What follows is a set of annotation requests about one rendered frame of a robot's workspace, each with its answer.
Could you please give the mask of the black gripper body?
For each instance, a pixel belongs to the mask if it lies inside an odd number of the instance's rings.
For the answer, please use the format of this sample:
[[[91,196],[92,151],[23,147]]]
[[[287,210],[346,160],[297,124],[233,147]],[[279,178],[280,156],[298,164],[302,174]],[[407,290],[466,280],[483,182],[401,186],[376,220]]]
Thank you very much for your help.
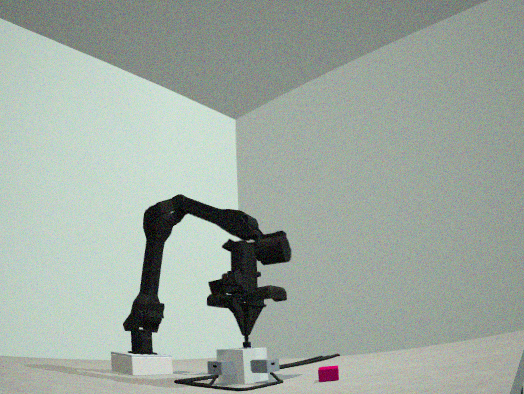
[[[227,293],[227,296],[211,294],[207,297],[207,305],[211,307],[225,308],[224,305],[237,305],[241,303],[258,303],[264,304],[264,300],[273,299],[274,301],[287,300],[287,292],[282,287],[273,285],[257,287],[257,277],[261,277],[261,272],[257,271],[256,266],[252,265],[234,265],[229,272],[241,270],[241,273],[246,282],[246,291],[232,290]],[[231,295],[228,295],[231,294]],[[250,297],[250,298],[248,298]]]

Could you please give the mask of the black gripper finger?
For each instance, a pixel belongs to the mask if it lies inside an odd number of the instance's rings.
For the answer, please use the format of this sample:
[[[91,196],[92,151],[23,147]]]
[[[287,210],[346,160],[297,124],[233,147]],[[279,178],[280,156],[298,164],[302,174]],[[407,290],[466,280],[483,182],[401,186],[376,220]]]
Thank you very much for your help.
[[[243,310],[243,319],[244,319],[244,333],[245,335],[250,335],[254,324],[259,314],[261,313],[263,307],[266,307],[266,304],[258,303],[241,303],[239,304]]]
[[[233,312],[237,323],[239,325],[239,328],[241,330],[242,335],[244,336],[244,319],[243,319],[243,310],[240,306],[237,305],[224,305],[225,308],[228,308],[230,311]]]

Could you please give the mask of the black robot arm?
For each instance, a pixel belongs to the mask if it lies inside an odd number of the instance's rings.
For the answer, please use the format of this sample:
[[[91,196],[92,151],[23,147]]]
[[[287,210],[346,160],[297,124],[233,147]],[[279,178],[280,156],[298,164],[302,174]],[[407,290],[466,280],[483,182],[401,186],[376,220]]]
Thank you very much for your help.
[[[171,213],[172,212],[172,213]],[[243,241],[230,239],[222,248],[231,252],[231,267],[252,265],[257,260],[262,265],[286,263],[290,261],[292,249],[284,231],[263,234],[255,218],[240,210],[218,209],[213,206],[178,194],[171,199],[148,207],[143,217],[143,230],[146,237],[143,271],[140,292],[133,301],[132,309],[123,323],[125,331],[131,332],[132,354],[154,354],[152,332],[157,333],[164,319],[164,304],[158,297],[162,255],[165,241],[172,234],[174,225],[186,215],[218,225],[219,228]],[[255,242],[247,243],[253,240]],[[227,296],[232,290],[246,291],[246,282],[241,270],[222,274],[222,278],[208,282],[212,296]],[[143,328],[140,330],[139,328]]]

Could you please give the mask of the small pink cube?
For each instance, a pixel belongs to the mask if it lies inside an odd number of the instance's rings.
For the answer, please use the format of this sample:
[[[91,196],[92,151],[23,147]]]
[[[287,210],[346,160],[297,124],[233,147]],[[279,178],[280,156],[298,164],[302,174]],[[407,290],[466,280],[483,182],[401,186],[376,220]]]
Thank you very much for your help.
[[[338,373],[339,373],[338,366],[319,367],[318,368],[318,375],[319,375],[318,382],[338,381],[339,380]]]

